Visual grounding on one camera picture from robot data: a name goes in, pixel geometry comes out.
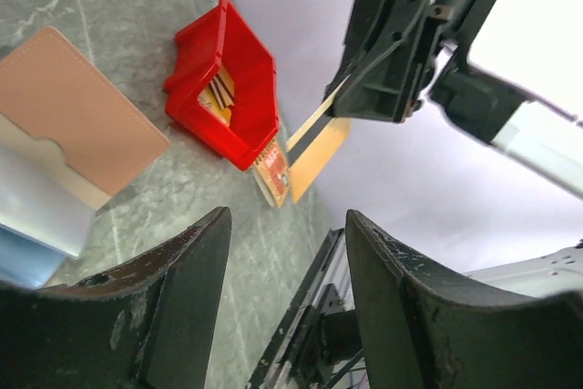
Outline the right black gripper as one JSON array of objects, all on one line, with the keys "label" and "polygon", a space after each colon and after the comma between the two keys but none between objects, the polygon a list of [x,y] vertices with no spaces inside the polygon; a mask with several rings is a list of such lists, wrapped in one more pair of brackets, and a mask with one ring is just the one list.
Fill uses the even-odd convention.
[{"label": "right black gripper", "polygon": [[456,123],[490,119],[498,83],[467,56],[496,0],[353,0],[329,114],[392,123],[424,89]]}]

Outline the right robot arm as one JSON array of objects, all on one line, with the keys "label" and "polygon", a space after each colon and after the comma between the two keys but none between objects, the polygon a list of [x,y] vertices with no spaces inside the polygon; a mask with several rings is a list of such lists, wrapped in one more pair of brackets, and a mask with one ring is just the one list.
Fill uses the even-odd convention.
[{"label": "right robot arm", "polygon": [[354,0],[328,112],[402,123],[426,92],[466,134],[580,196],[581,122],[468,63],[495,3]]}]

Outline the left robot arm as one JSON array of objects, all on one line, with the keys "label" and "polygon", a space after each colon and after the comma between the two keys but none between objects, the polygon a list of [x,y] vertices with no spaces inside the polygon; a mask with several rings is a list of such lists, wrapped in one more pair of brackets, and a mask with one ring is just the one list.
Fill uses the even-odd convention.
[{"label": "left robot arm", "polygon": [[[71,286],[1,284],[4,388],[201,388],[230,249],[217,208]],[[459,273],[361,212],[325,238],[249,388],[579,388],[580,246]]]}]

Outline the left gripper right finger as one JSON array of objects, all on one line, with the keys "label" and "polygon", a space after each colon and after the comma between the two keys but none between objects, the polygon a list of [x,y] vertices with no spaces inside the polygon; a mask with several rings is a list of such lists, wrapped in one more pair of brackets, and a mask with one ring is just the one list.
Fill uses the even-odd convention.
[{"label": "left gripper right finger", "polygon": [[582,296],[470,279],[345,217],[356,317],[373,388],[579,388]]}]

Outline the red bin with gold cards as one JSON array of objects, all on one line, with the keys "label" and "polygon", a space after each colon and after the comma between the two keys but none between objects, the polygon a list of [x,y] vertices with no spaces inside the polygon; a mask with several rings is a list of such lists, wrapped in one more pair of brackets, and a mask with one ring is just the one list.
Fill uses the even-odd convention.
[{"label": "red bin with gold cards", "polygon": [[231,0],[174,37],[166,114],[245,171],[279,130],[276,66]]}]

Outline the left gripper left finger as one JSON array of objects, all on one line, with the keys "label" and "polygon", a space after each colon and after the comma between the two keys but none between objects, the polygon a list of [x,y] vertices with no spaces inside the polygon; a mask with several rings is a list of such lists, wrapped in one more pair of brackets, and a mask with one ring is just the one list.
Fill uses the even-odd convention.
[{"label": "left gripper left finger", "polygon": [[230,210],[71,285],[1,286],[4,388],[201,388],[230,251]]}]

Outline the gold credit card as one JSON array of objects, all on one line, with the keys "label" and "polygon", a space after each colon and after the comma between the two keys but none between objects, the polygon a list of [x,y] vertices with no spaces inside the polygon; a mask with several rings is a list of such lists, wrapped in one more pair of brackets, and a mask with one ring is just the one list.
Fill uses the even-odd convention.
[{"label": "gold credit card", "polygon": [[345,82],[346,79],[341,81],[287,141],[293,203],[299,201],[350,134],[349,118],[334,118],[328,114],[335,95]]}]

